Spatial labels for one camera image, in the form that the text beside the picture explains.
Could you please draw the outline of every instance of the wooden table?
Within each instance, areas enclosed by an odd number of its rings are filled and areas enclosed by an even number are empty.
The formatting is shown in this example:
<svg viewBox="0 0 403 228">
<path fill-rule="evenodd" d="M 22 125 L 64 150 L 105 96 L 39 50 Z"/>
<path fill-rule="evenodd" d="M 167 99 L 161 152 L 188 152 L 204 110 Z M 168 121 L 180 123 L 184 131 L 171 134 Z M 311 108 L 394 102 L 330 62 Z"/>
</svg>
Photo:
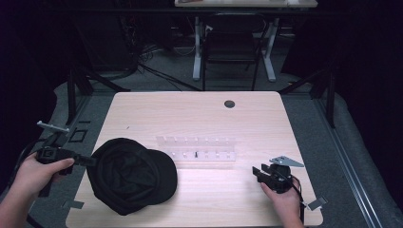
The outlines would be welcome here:
<svg viewBox="0 0 403 228">
<path fill-rule="evenodd" d="M 274 8 L 274 9 L 308 9 L 317 6 L 317 0 L 201 0 L 187 3 L 180 3 L 175 0 L 178 8 Z M 276 81 L 275 71 L 270 60 L 270 54 L 278 30 L 278 19 L 270 23 L 267 31 L 268 42 L 266 50 L 262 51 L 263 62 L 267 72 L 269 82 Z M 202 56 L 200 48 L 201 26 L 199 17 L 195 20 L 195 63 L 193 66 L 193 80 L 198 81 L 201 74 Z"/>
<path fill-rule="evenodd" d="M 228 108 L 225 101 L 233 101 Z M 246 227 L 280 225 L 252 166 L 286 156 L 302 162 L 276 92 L 117 93 L 94 150 L 108 140 L 129 138 L 159 149 L 156 137 L 236 139 L 235 161 L 176 161 L 178 189 L 168 201 L 122 217 L 93 195 L 85 174 L 68 227 Z M 316 196 L 305 168 L 292 167 L 307 202 Z M 305 211 L 305 225 L 319 225 L 320 210 Z"/>
</svg>

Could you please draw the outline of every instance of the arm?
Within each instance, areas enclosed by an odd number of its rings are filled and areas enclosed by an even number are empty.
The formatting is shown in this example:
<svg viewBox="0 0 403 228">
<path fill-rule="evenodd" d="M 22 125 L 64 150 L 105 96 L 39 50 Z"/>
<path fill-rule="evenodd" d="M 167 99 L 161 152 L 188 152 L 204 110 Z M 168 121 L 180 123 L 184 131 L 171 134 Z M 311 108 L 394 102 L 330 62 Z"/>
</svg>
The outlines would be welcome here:
<svg viewBox="0 0 403 228">
<path fill-rule="evenodd" d="M 293 184 L 296 188 L 299 188 L 296 180 L 294 180 Z M 266 196 L 272 200 L 275 210 L 285 228 L 303 227 L 302 221 L 299 218 L 300 202 L 296 190 L 291 188 L 285 193 L 278 194 L 263 182 L 260 186 Z"/>
<path fill-rule="evenodd" d="M 36 153 L 31 154 L 21 164 L 13 185 L 0 204 L 0 227 L 24 227 L 30 205 L 53 174 L 74 164 L 74 159 L 41 164 L 35 156 Z"/>
</svg>

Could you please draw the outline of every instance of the chair leg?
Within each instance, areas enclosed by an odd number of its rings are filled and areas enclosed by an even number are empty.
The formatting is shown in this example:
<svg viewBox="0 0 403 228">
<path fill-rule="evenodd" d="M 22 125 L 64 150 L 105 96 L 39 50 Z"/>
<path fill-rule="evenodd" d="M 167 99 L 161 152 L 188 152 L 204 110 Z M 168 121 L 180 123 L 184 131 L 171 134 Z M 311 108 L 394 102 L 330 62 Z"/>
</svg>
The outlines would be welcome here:
<svg viewBox="0 0 403 228">
<path fill-rule="evenodd" d="M 253 74 L 253 82 L 252 82 L 251 91 L 255 91 L 256 79 L 258 77 L 258 69 L 259 69 L 259 59 L 256 61 L 256 65 L 255 65 L 255 71 L 254 71 L 254 74 Z"/>
</svg>

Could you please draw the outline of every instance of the black hole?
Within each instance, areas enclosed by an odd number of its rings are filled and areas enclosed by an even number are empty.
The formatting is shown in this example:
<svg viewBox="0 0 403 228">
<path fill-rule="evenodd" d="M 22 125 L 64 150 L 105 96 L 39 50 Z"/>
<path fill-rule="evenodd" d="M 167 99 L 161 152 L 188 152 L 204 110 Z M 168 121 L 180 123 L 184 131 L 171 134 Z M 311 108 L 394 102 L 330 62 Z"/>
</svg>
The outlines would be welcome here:
<svg viewBox="0 0 403 228">
<path fill-rule="evenodd" d="M 224 105 L 228 108 L 232 108 L 235 106 L 235 103 L 233 101 L 226 101 L 224 102 Z"/>
</svg>

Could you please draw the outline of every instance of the human hand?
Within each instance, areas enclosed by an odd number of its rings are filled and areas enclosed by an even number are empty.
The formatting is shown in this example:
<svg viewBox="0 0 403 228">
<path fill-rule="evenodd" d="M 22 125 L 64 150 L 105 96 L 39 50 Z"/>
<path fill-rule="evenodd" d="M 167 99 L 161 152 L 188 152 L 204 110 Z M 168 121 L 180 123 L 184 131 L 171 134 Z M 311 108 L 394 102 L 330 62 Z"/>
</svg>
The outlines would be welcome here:
<svg viewBox="0 0 403 228">
<path fill-rule="evenodd" d="M 296 179 L 293 179 L 293 185 L 299 189 L 299 183 Z M 266 196 L 272 200 L 284 227 L 302 227 L 302 222 L 299 219 L 300 198 L 294 188 L 285 193 L 278 194 L 264 182 L 260 183 L 260 187 Z"/>
<path fill-rule="evenodd" d="M 36 160 L 36 153 L 33 153 L 21 164 L 11 188 L 27 197 L 36 198 L 53 176 L 57 179 L 57 172 L 73 164 L 74 159 L 42 164 Z"/>
</svg>

